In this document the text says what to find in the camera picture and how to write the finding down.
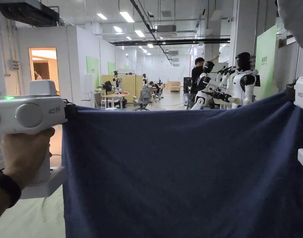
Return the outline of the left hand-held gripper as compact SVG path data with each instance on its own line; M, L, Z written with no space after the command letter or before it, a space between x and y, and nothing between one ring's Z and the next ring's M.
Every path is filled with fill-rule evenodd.
M0 96L0 144L4 134L37 134L67 122L75 113L75 105L58 95L54 81L31 81L28 95ZM3 168L0 148L0 169ZM22 191L21 199L49 197L66 179L66 169L51 167L47 152L34 180Z

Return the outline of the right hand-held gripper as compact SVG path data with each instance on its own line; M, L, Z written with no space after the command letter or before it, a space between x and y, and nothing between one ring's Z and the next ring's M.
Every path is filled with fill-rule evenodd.
M287 100L303 109L303 77L299 77L293 83L287 84L286 90ZM303 148L298 150L298 161L303 166Z

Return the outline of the person's left hand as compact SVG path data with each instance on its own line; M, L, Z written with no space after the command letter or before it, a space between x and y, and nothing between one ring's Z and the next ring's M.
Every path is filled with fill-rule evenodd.
M37 174L49 148L54 128L35 135L6 134L1 143L3 173L13 179L23 190Z

